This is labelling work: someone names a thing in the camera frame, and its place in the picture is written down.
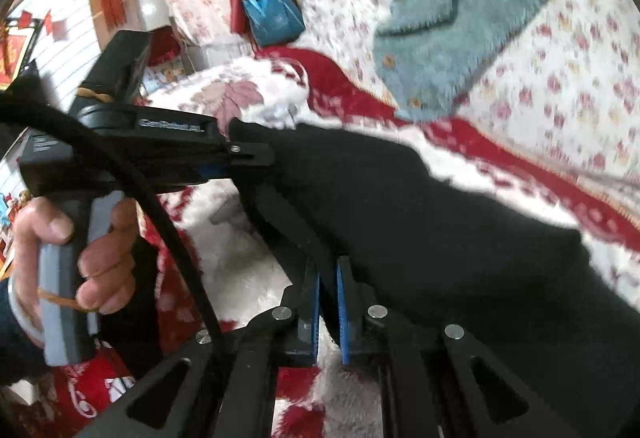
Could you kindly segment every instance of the finger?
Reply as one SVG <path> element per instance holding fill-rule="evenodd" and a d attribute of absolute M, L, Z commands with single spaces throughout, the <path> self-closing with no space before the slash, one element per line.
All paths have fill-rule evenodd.
<path fill-rule="evenodd" d="M 78 260 L 82 277 L 93 277 L 107 272 L 127 255 L 138 236 L 135 226 L 114 230 L 87 246 Z"/>
<path fill-rule="evenodd" d="M 136 292 L 136 279 L 130 275 L 126 283 L 116 291 L 107 301 L 101 304 L 100 313 L 109 315 L 122 310 L 131 300 Z"/>
<path fill-rule="evenodd" d="M 64 244 L 73 234 L 73 222 L 47 198 L 32 199 L 14 222 L 14 274 L 18 296 L 36 303 L 40 241 Z"/>
<path fill-rule="evenodd" d="M 133 258 L 128 255 L 103 274 L 89 278 L 76 293 L 78 304 L 86 310 L 98 309 L 129 280 L 133 266 Z"/>
<path fill-rule="evenodd" d="M 136 201 L 132 198 L 121 199 L 111 211 L 111 226 L 115 230 L 138 225 Z"/>

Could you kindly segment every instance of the teal fuzzy cardigan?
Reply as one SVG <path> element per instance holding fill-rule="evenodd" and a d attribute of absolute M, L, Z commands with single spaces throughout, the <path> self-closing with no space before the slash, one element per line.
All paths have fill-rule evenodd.
<path fill-rule="evenodd" d="M 376 69 L 397 116 L 431 121 L 547 0 L 395 0 L 374 41 Z"/>

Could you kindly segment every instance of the silver bolt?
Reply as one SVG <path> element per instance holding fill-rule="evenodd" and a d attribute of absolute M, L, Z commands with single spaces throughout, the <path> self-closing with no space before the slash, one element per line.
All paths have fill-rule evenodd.
<path fill-rule="evenodd" d="M 271 312 L 271 316 L 277 321 L 286 321 L 292 315 L 293 312 L 291 311 L 291 308 L 286 306 L 278 306 L 273 309 L 273 312 Z"/>
<path fill-rule="evenodd" d="M 384 319 L 389 312 L 384 306 L 374 304 L 373 306 L 369 306 L 367 313 L 372 319 Z"/>
<path fill-rule="evenodd" d="M 200 330 L 196 333 L 196 340 L 198 344 L 209 344 L 209 342 L 211 342 L 211 336 L 206 329 Z"/>
<path fill-rule="evenodd" d="M 455 341 L 459 341 L 462 337 L 465 336 L 465 330 L 462 329 L 461 326 L 457 324 L 450 324 L 446 328 L 444 328 L 444 334 L 449 338 Z"/>

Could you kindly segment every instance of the silver bracelet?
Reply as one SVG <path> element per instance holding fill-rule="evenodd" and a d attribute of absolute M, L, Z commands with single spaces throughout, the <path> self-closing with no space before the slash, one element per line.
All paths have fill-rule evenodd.
<path fill-rule="evenodd" d="M 44 332 L 42 330 L 37 329 L 31 320 L 25 315 L 22 310 L 22 306 L 20 306 L 20 301 L 18 301 L 18 297 L 15 296 L 14 290 L 14 276 L 11 275 L 9 277 L 9 306 L 11 306 L 11 312 L 14 314 L 15 320 L 31 339 L 38 342 L 44 342 Z"/>

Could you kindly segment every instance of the triangular cutout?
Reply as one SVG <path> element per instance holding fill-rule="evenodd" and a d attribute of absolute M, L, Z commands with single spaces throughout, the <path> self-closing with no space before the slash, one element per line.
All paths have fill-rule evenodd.
<path fill-rule="evenodd" d="M 491 420 L 501 425 L 524 415 L 529 406 L 507 382 L 501 379 L 481 358 L 473 358 L 471 370 L 478 383 Z"/>
<path fill-rule="evenodd" d="M 188 361 L 177 362 L 167 374 L 131 404 L 127 409 L 127 416 L 153 429 L 162 429 L 188 372 Z"/>

